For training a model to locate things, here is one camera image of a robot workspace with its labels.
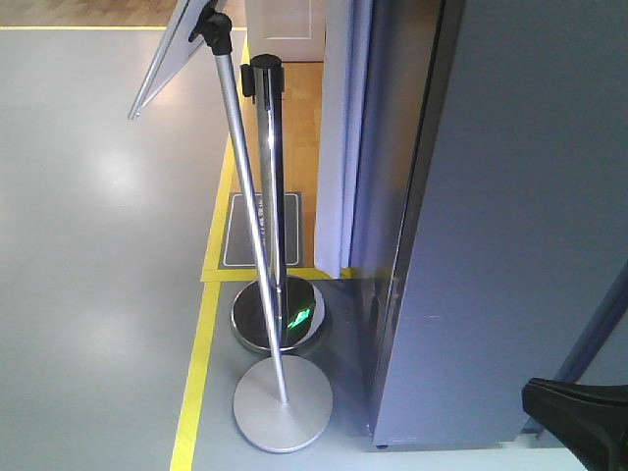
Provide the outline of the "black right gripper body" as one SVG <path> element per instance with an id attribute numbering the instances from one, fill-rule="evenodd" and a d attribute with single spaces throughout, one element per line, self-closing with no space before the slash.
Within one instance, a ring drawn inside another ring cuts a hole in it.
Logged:
<path id="1" fill-rule="evenodd" d="M 627 468 L 627 387 L 533 378 L 523 410 L 559 439 L 588 470 Z"/>

